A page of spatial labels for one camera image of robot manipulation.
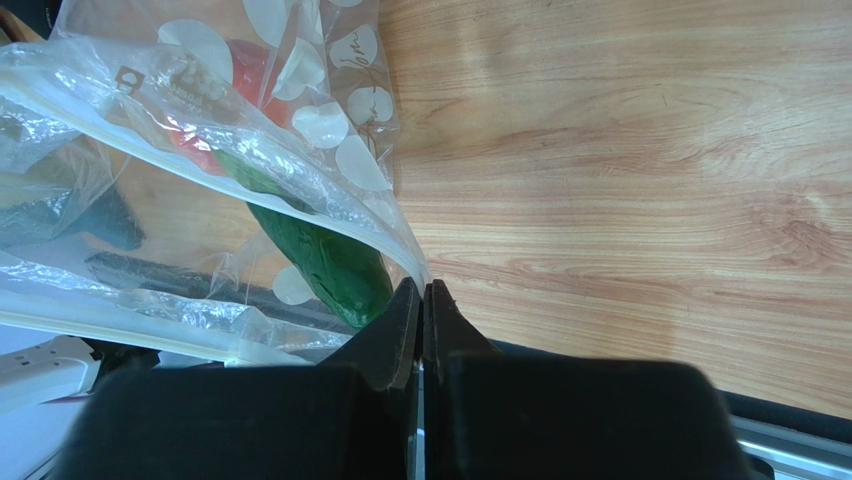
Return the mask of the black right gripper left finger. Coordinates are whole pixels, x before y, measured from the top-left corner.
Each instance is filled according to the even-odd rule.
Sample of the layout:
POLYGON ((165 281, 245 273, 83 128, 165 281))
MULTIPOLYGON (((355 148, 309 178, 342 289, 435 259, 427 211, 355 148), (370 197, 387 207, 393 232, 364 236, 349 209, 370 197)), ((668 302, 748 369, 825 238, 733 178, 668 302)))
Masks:
POLYGON ((75 421, 53 479, 411 479, 410 280, 314 366, 125 370, 75 421))

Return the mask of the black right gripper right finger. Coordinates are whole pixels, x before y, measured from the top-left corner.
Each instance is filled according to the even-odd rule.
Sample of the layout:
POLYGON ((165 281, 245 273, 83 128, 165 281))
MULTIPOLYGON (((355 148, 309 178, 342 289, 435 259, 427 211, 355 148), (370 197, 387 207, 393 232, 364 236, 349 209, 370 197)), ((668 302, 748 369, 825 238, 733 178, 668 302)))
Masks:
POLYGON ((423 307, 430 479, 747 479, 722 397, 677 362, 510 355, 434 281, 423 307))

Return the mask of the green cucumber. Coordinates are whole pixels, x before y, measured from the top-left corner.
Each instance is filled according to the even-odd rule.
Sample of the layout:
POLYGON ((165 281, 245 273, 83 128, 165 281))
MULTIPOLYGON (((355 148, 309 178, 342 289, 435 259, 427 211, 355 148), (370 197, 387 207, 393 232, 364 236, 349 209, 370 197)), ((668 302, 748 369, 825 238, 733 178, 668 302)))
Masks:
MULTIPOLYGON (((311 174, 300 165, 259 166, 218 148, 204 157, 250 191, 274 196, 306 215, 317 213, 299 193, 311 174)), ((335 230, 256 203, 249 202, 247 206, 311 292, 345 323, 360 330, 386 311, 394 288, 378 250, 335 230)))

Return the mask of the clear polka dot zip bag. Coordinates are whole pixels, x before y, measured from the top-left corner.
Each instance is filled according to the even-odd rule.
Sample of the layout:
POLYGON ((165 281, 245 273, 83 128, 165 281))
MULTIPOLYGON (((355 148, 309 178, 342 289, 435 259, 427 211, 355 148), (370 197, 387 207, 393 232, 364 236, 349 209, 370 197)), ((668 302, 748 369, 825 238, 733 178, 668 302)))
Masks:
POLYGON ((5 1, 1 321, 312 363, 424 254, 376 1, 5 1))

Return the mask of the peach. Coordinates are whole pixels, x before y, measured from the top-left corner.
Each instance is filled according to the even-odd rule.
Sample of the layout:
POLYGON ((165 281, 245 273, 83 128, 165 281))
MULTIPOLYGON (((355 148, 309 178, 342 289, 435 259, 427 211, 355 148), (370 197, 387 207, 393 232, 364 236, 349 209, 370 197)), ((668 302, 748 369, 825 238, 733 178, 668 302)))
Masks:
MULTIPOLYGON (((265 75, 269 51, 261 46, 244 40, 227 40, 233 65, 233 86, 247 100, 259 108, 273 123, 282 128, 292 127, 292 113, 287 101, 271 94, 268 85, 264 95, 261 87, 265 75)), ((173 145, 178 147, 185 157, 201 170, 212 175, 224 176, 225 171, 215 158, 211 147, 198 136, 188 131, 169 132, 173 145)))

